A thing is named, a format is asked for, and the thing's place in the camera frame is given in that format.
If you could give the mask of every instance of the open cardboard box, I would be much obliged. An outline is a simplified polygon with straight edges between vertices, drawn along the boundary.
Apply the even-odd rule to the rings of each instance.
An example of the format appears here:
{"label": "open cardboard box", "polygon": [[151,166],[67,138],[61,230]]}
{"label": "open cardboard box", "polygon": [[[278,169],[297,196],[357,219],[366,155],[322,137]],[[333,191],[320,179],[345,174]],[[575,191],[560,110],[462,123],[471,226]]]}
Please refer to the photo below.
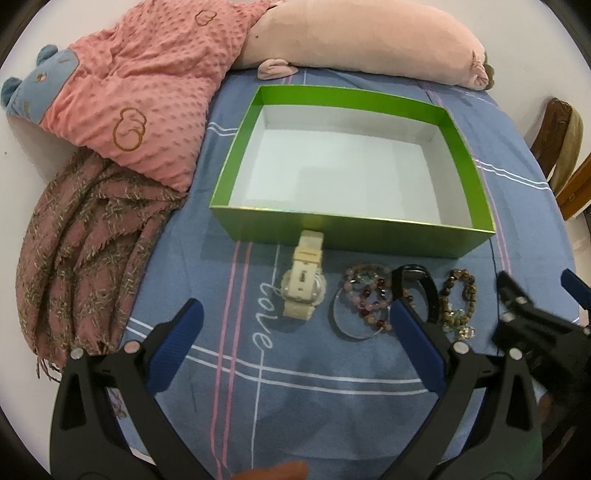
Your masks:
{"label": "open cardboard box", "polygon": [[444,109],[338,87],[257,91],[210,204],[237,240],[459,258],[495,233]]}

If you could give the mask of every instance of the pink blanket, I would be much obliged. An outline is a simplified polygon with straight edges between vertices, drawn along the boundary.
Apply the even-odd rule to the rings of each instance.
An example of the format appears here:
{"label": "pink blanket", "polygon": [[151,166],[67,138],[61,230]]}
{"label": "pink blanket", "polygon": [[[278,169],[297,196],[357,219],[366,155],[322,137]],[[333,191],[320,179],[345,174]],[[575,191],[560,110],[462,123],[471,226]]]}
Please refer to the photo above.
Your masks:
{"label": "pink blanket", "polygon": [[79,65],[40,125],[186,191],[209,102],[270,3],[144,0],[70,45]]}

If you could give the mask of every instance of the brown cloth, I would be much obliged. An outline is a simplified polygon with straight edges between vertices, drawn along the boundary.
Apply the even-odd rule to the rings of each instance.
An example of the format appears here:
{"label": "brown cloth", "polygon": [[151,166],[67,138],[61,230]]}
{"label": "brown cloth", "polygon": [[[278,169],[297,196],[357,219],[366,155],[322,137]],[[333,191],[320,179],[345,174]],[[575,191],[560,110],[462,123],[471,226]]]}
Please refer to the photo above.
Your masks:
{"label": "brown cloth", "polygon": [[152,249],[185,193],[87,148],[37,203],[17,267],[21,330],[39,366],[117,349]]}

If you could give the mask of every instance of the blue bed sheet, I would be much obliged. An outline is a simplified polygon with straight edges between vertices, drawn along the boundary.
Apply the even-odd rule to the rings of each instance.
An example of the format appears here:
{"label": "blue bed sheet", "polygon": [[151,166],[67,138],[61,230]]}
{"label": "blue bed sheet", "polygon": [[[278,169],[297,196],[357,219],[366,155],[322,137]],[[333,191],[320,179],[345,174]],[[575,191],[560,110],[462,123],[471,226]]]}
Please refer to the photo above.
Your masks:
{"label": "blue bed sheet", "polygon": [[[416,262],[440,286],[452,268],[467,268],[478,285],[471,344],[495,353],[489,341],[498,318],[495,270],[511,273],[541,308],[576,319],[577,306],[560,287],[560,273],[573,268],[569,240],[538,164],[488,94],[301,69],[271,83],[376,90],[448,109],[481,173],[497,234],[457,261],[327,250],[329,298],[309,322],[282,317],[277,287],[293,249],[233,242],[208,207],[236,129],[261,83],[255,72],[231,73],[216,95],[189,199],[155,248],[124,341],[144,338],[189,297],[203,303],[204,328],[172,386],[157,400],[214,477],[303,459],[311,480],[375,479],[412,438],[436,396],[417,379],[395,333],[351,342],[335,331],[330,297],[344,270],[359,261],[394,268]],[[476,393],[447,456],[462,448],[480,399]],[[130,444],[143,450],[129,419],[122,425]]]}

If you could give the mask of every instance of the pink plush pillow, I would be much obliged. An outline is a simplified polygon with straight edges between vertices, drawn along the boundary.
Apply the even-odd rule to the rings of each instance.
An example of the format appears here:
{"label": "pink plush pillow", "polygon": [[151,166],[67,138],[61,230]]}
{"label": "pink plush pillow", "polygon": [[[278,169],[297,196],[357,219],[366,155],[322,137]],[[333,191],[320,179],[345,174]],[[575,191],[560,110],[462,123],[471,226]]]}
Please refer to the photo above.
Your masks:
{"label": "pink plush pillow", "polygon": [[234,69],[291,65],[382,73],[484,90],[485,50],[451,15],[407,0],[287,0],[250,30]]}
{"label": "pink plush pillow", "polygon": [[79,64],[40,125],[186,191],[209,102],[270,4],[144,0],[70,45]]}

